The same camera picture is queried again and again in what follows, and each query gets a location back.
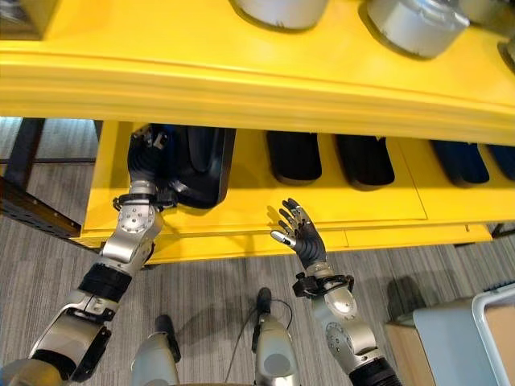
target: yellow shelf frame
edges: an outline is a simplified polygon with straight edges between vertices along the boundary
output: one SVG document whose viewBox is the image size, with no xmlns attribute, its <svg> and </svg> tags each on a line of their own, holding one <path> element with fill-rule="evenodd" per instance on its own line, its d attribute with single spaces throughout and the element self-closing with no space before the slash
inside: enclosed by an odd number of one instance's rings
<svg viewBox="0 0 515 386">
<path fill-rule="evenodd" d="M 76 239 L 95 248 L 116 225 L 112 199 L 126 193 L 130 183 L 120 160 L 127 154 L 130 134 L 144 123 L 104 125 L 86 220 Z M 290 187 L 271 174 L 265 133 L 239 130 L 226 199 L 211 210 L 166 210 L 166 225 L 151 262 L 288 253 L 268 232 L 276 226 L 280 201 L 289 195 L 316 219 L 328 251 L 488 241 L 492 238 L 484 223 L 515 219 L 515 205 L 509 205 L 515 203 L 515 183 L 485 148 L 481 152 L 491 181 L 463 189 L 447 180 L 428 141 L 388 138 L 395 183 L 357 191 L 344 179 L 332 139 L 319 135 L 322 178 Z"/>
<path fill-rule="evenodd" d="M 361 5 L 330 0 L 287 34 L 229 0 L 61 1 L 44 41 L 0 41 L 0 114 L 515 145 L 500 36 L 471 27 L 413 60 L 372 37 Z"/>
<path fill-rule="evenodd" d="M 328 252 L 351 252 L 376 248 L 403 248 L 432 244 L 462 244 L 490 241 L 484 225 L 440 225 L 426 227 L 369 228 L 353 231 L 320 231 Z M 110 232 L 79 237 L 78 243 L 99 248 Z M 203 261 L 291 254 L 268 233 L 177 237 L 160 235 L 148 264 Z"/>
</svg>

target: robot forearm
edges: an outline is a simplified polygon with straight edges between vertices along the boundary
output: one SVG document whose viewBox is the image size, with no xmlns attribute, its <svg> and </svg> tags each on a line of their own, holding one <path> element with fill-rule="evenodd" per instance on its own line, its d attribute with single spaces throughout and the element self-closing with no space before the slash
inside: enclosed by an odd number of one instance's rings
<svg viewBox="0 0 515 386">
<path fill-rule="evenodd" d="M 377 348 L 372 330 L 358 313 L 351 292 L 353 279 L 335 276 L 327 262 L 309 266 L 307 274 L 316 280 L 319 291 L 323 293 L 312 298 L 313 313 L 322 325 L 329 351 L 352 384 L 401 385 Z"/>
<path fill-rule="evenodd" d="M 163 226 L 151 204 L 153 195 L 152 183 L 131 184 L 116 231 L 32 348 L 30 357 L 52 364 L 63 380 L 87 380 L 100 361 L 111 335 L 105 323 L 113 320 L 120 299 L 150 256 L 153 239 Z"/>
</svg>

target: gray carpet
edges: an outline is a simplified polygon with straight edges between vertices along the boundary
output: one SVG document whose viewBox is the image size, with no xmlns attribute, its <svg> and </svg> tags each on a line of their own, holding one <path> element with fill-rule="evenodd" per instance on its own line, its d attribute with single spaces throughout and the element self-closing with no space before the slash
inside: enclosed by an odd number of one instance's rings
<svg viewBox="0 0 515 386">
<path fill-rule="evenodd" d="M 77 131 L 77 136 L 90 138 L 81 140 L 82 149 L 94 148 L 91 133 Z M 0 138 L 6 137 L 0 130 Z M 79 150 L 74 154 L 89 156 Z M 92 174 L 91 165 L 35 166 L 29 191 L 81 222 Z M 95 256 L 5 218 L 0 218 L 0 251 L 0 364 L 4 364 L 28 354 Z M 328 260 L 338 273 L 355 276 L 361 313 L 394 364 L 383 324 L 422 302 L 432 305 L 472 296 L 489 285 L 514 279 L 515 239 L 462 248 L 330 253 Z M 96 375 L 85 384 L 130 384 L 130 363 L 138 345 L 162 313 L 171 315 L 175 323 L 183 353 L 178 366 L 183 382 L 221 382 L 241 324 L 259 288 L 267 285 L 294 309 L 290 332 L 303 384 L 350 385 L 325 347 L 308 301 L 293 296 L 291 286 L 299 270 L 295 257 L 288 256 L 181 263 L 142 271 L 111 323 L 113 337 Z M 287 320 L 283 306 L 274 305 L 274 313 Z M 253 381 L 251 336 L 248 326 L 230 377 L 233 382 Z"/>
</svg>

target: black tray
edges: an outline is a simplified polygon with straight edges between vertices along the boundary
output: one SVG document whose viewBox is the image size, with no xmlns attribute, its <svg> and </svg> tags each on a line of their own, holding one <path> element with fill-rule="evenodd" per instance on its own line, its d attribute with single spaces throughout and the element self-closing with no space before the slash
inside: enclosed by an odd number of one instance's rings
<svg viewBox="0 0 515 386">
<path fill-rule="evenodd" d="M 316 134 L 269 131 L 266 133 L 275 178 L 289 185 L 305 185 L 322 175 Z"/>
<path fill-rule="evenodd" d="M 224 200 L 233 161 L 235 129 L 165 125 L 171 135 L 162 175 L 180 203 L 215 207 Z"/>
<path fill-rule="evenodd" d="M 515 147 L 488 145 L 488 148 L 506 178 L 515 181 Z"/>
<path fill-rule="evenodd" d="M 476 143 L 432 140 L 431 145 L 445 174 L 456 186 L 473 187 L 489 181 Z"/>
<path fill-rule="evenodd" d="M 336 145 L 345 177 L 356 189 L 370 191 L 395 180 L 385 138 L 339 134 Z"/>
</svg>

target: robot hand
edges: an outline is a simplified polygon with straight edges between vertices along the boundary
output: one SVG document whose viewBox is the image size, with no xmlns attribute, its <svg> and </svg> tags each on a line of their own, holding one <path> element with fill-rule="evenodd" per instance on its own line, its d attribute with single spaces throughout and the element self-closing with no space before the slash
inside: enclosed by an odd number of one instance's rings
<svg viewBox="0 0 515 386">
<path fill-rule="evenodd" d="M 296 251 L 305 269 L 314 263 L 325 262 L 325 246 L 306 211 L 294 199 L 282 201 L 282 205 L 290 211 L 291 215 L 282 208 L 279 209 L 279 213 L 284 216 L 290 226 L 279 220 L 279 225 L 285 233 L 272 231 L 270 235 Z"/>
<path fill-rule="evenodd" d="M 306 273 L 297 275 L 295 295 L 311 299 L 313 314 L 323 328 L 329 351 L 354 386 L 400 386 L 395 372 L 377 347 L 369 325 L 360 317 L 352 296 L 354 278 L 335 275 L 326 261 L 325 247 L 315 225 L 293 199 L 282 201 L 290 211 L 279 212 L 285 233 L 272 231 L 275 240 L 299 255 Z"/>
</svg>

